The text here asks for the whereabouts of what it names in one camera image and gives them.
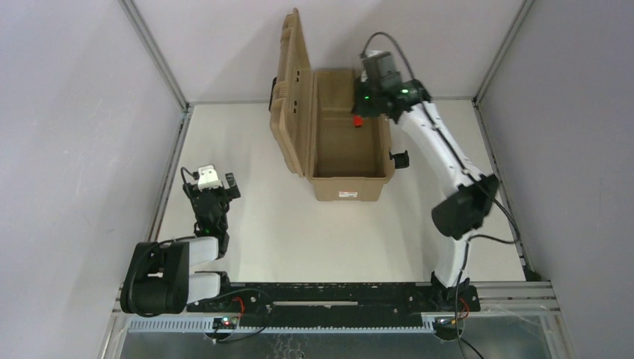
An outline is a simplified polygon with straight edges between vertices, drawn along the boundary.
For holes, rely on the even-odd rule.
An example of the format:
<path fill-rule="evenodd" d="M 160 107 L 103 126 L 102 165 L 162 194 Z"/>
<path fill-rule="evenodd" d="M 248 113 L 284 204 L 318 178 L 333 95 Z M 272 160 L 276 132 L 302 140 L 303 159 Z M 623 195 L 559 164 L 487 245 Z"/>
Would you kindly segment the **red black screwdriver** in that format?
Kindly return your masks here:
<path fill-rule="evenodd" d="M 352 120 L 355 128 L 360 128 L 363 125 L 363 118 L 358 115 L 354 115 Z"/>

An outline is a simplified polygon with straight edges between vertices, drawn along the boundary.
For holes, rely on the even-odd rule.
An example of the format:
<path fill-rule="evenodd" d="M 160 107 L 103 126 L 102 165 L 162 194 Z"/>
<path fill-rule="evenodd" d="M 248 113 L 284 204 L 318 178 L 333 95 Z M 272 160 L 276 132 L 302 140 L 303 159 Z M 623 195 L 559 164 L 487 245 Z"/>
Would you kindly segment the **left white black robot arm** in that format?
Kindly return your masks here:
<path fill-rule="evenodd" d="M 193 233 L 136 244 L 120 292 L 124 313 L 178 314 L 189 304 L 220 295 L 222 273 L 193 273 L 191 268 L 225 256 L 230 243 L 227 213 L 241 193 L 234 174 L 220 179 L 211 166 L 199 168 L 193 178 L 182 186 L 194 212 Z"/>

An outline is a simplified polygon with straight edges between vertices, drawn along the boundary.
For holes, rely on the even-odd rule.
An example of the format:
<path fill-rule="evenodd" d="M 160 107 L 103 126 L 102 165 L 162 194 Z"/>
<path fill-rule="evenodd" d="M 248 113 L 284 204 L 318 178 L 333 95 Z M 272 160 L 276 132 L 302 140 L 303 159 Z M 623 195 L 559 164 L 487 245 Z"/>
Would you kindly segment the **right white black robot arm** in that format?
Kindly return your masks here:
<path fill-rule="evenodd" d="M 385 86 L 359 76 L 354 80 L 356 117 L 383 115 L 414 142 L 440 182 L 442 201 L 431 210 L 444 236 L 428 296 L 439 311 L 457 310 L 468 289 L 470 245 L 490 214 L 499 188 L 494 174 L 484 174 L 458 146 L 440 118 L 431 95 L 416 79 Z"/>

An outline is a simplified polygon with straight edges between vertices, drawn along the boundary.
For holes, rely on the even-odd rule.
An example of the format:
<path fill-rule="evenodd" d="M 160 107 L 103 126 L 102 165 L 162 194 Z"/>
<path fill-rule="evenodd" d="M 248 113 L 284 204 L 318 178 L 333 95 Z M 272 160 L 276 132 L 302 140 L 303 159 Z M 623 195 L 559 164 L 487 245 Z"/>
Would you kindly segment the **tan plastic toolbox bin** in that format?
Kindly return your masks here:
<path fill-rule="evenodd" d="M 395 173 L 385 117 L 353 125 L 354 68 L 314 70 L 301 16 L 283 20 L 277 75 L 269 100 L 270 129 L 287 168 L 306 178 L 319 201 L 374 202 Z"/>

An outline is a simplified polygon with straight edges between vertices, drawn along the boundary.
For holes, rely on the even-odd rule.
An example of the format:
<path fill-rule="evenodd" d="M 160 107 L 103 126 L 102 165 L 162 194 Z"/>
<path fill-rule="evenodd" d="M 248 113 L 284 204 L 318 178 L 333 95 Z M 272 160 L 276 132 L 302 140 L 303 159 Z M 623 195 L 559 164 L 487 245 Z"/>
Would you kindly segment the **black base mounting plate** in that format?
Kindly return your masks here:
<path fill-rule="evenodd" d="M 189 313 L 241 315 L 247 325 L 412 325 L 425 313 L 463 319 L 481 311 L 468 283 L 230 283 L 219 296 L 186 307 Z"/>

